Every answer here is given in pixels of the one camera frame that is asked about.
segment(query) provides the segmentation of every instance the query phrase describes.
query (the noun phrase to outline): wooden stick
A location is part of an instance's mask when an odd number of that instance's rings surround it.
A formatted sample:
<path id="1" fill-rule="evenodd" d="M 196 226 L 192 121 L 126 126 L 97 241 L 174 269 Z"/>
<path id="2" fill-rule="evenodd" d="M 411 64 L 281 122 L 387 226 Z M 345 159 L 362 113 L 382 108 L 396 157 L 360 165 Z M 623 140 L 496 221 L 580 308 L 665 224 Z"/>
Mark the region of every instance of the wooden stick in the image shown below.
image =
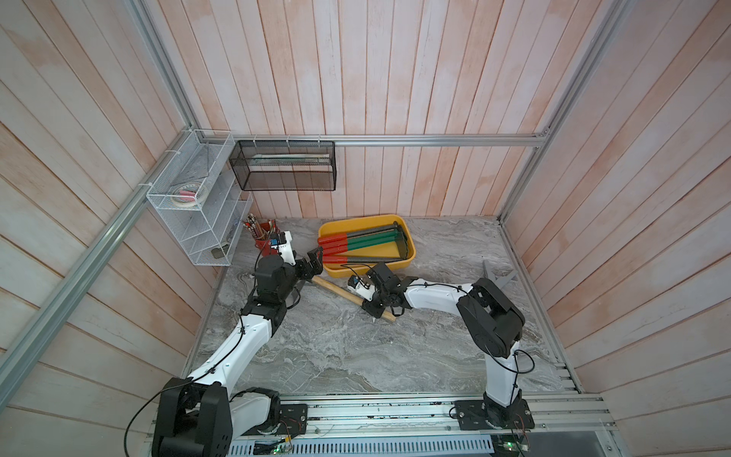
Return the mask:
<path id="1" fill-rule="evenodd" d="M 361 297 L 358 297 L 357 295 L 354 295 L 347 290 L 343 290 L 342 288 L 334 285 L 332 282 L 328 281 L 327 279 L 324 279 L 320 276 L 315 276 L 312 278 L 312 282 L 317 284 L 320 287 L 324 287 L 325 289 L 334 292 L 338 295 L 340 295 L 342 298 L 346 298 L 350 300 L 351 302 L 355 303 L 358 306 L 363 305 L 363 299 Z M 384 319 L 386 319 L 388 322 L 396 322 L 396 316 L 390 313 L 390 311 L 383 311 L 383 315 L 381 316 Z"/>

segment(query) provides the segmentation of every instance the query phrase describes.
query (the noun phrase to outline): white wire rack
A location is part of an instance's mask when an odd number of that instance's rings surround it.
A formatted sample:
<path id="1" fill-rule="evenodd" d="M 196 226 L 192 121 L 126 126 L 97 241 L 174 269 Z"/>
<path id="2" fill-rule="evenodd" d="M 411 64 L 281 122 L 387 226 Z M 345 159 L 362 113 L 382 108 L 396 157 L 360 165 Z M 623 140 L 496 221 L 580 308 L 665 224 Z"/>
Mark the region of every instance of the white wire rack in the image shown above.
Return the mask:
<path id="1" fill-rule="evenodd" d="M 148 199 L 195 265 L 231 265 L 243 215 L 234 172 L 224 170 L 230 132 L 193 130 L 152 184 Z"/>

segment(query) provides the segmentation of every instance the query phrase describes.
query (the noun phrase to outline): gray marble tabletop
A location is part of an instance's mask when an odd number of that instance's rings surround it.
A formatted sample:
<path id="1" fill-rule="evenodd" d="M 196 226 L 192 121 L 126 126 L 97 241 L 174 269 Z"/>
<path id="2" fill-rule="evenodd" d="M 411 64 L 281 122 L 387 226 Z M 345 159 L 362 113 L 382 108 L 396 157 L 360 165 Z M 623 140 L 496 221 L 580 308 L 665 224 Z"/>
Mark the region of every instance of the gray marble tabletop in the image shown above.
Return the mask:
<path id="1" fill-rule="evenodd" d="M 292 232 L 292 245 L 305 254 L 316 247 L 324 219 L 282 219 Z M 396 271 L 435 282 L 465 283 L 481 276 L 487 259 L 497 275 L 512 264 L 494 221 L 486 218 L 406 219 L 417 256 Z M 197 356 L 202 363 L 234 328 L 253 280 L 257 251 L 241 237 L 228 269 Z M 325 278 L 345 286 L 346 279 Z M 523 285 L 513 279 L 506 295 L 526 317 L 521 348 L 536 361 L 520 375 L 524 391 L 563 390 L 556 367 Z M 459 316 L 432 310 L 407 310 L 393 324 L 376 320 L 353 303 L 307 283 L 301 302 L 287 312 L 273 338 L 254 357 L 236 388 L 251 386 L 292 393 L 481 393 L 485 389 L 485 354 L 477 349 Z M 518 357 L 521 370 L 530 366 Z"/>

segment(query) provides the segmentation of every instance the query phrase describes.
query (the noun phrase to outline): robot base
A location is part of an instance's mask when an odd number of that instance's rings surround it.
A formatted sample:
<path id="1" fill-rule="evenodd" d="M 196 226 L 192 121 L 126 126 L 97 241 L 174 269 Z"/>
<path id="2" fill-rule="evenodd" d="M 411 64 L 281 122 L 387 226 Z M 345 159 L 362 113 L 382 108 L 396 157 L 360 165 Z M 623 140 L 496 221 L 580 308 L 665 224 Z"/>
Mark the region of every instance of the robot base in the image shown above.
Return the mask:
<path id="1" fill-rule="evenodd" d="M 277 435 L 283 435 L 287 431 L 292 436 L 295 434 L 304 435 L 307 432 L 307 403 L 281 405 L 279 407 L 279 420 L 280 423 L 285 423 L 287 427 L 279 427 L 276 432 Z M 250 428 L 244 432 L 244 436 L 255 435 L 261 437 L 262 434 L 257 430 L 259 427 Z"/>
<path id="2" fill-rule="evenodd" d="M 455 411 L 460 430 L 490 430 L 494 428 L 535 428 L 528 402 L 515 397 L 507 408 L 495 403 L 487 395 L 482 401 L 458 400 L 455 401 Z"/>

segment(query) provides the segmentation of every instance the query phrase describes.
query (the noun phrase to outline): red handle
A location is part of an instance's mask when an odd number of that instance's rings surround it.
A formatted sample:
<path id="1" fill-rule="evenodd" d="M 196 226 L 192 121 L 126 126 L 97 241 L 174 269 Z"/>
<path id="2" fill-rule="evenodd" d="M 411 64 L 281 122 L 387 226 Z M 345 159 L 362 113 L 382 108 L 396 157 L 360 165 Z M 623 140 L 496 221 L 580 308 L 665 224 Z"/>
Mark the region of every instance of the red handle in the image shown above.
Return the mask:
<path id="1" fill-rule="evenodd" d="M 348 245 L 344 244 L 342 246 L 331 246 L 331 247 L 324 247 L 322 253 L 324 255 L 333 255 L 333 254 L 341 254 L 343 252 L 348 252 Z"/>
<path id="2" fill-rule="evenodd" d="M 343 263 L 348 263 L 348 257 L 325 255 L 322 256 L 322 263 L 335 263 L 337 265 L 342 265 Z"/>
<path id="3" fill-rule="evenodd" d="M 342 240 L 328 241 L 327 243 L 318 243 L 323 249 L 332 249 L 339 246 L 348 246 L 347 238 Z"/>
<path id="4" fill-rule="evenodd" d="M 347 243 L 348 234 L 347 233 L 337 233 L 335 235 L 322 236 L 317 239 L 317 244 L 322 246 L 324 243 L 332 243 L 333 241 L 345 241 Z"/>

